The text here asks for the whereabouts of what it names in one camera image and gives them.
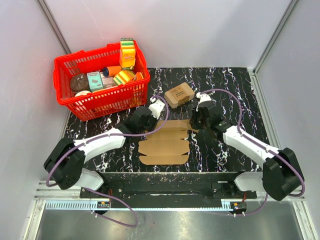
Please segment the kitchen scouring pads pack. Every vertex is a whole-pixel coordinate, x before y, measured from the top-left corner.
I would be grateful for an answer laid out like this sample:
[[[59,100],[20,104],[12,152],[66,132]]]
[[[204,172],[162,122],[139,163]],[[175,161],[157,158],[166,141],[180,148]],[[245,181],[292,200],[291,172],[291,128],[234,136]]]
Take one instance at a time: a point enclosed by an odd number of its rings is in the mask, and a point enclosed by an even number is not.
[[[186,82],[166,91],[164,94],[165,100],[172,109],[192,100],[194,96],[195,92]]]

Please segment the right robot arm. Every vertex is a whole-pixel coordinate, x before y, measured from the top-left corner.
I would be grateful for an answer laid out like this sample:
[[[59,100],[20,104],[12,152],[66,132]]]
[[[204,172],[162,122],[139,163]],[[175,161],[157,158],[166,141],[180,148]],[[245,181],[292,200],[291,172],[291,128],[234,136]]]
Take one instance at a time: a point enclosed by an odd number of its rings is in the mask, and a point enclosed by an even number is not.
[[[278,149],[246,133],[221,117],[210,101],[192,109],[189,124],[194,130],[206,130],[214,139],[240,151],[261,168],[261,172],[239,173],[227,186],[231,197],[239,198],[253,191],[265,192],[274,200],[282,201],[302,187],[304,177],[293,150]]]

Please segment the brown cardboard box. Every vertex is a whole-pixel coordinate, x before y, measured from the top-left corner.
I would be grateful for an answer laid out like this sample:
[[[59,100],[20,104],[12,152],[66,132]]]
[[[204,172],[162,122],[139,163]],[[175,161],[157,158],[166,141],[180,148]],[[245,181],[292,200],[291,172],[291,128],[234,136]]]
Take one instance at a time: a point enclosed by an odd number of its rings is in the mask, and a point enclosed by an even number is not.
[[[193,129],[188,119],[167,120],[157,132],[139,142],[139,160],[144,165],[183,165],[189,158],[188,131]]]

